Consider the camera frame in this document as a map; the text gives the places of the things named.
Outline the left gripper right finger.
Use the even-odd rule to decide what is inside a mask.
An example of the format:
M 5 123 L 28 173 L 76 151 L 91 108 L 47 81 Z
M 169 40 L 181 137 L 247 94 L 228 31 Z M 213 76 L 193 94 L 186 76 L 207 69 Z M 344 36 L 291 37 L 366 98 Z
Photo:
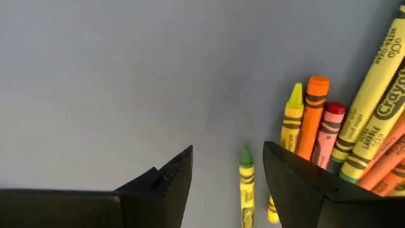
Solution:
M 405 228 L 405 197 L 383 198 L 272 141 L 263 166 L 282 228 Z

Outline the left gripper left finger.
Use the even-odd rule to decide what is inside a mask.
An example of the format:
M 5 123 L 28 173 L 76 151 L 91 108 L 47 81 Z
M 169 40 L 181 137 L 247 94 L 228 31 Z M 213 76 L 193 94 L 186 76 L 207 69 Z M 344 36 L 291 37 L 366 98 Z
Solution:
M 0 228 L 180 228 L 193 147 L 114 191 L 0 189 Z

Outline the red crayon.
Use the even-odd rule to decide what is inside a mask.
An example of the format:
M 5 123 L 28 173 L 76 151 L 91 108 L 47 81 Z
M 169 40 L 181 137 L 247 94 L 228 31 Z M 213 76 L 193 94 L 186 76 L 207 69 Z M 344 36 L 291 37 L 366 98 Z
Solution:
M 345 112 L 345 106 L 337 102 L 327 103 L 323 110 L 311 157 L 311 161 L 321 168 L 327 167 Z

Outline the yellow green crayon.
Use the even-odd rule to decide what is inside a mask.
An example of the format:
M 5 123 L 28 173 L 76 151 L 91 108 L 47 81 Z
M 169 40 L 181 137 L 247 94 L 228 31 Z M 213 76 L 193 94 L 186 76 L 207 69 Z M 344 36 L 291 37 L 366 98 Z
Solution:
M 280 133 L 280 145 L 293 153 L 297 146 L 303 111 L 302 83 L 297 82 L 289 100 L 286 102 Z
M 254 161 L 248 144 L 245 144 L 242 150 L 239 179 L 241 228 L 254 228 L 255 172 Z

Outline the grey table mat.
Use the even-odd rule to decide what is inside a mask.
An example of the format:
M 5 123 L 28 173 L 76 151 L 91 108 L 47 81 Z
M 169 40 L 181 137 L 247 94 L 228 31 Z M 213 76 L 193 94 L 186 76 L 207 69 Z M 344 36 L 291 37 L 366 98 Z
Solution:
M 239 228 L 238 164 L 296 82 L 350 106 L 402 0 L 0 0 L 0 188 L 111 191 L 193 145 L 182 228 Z

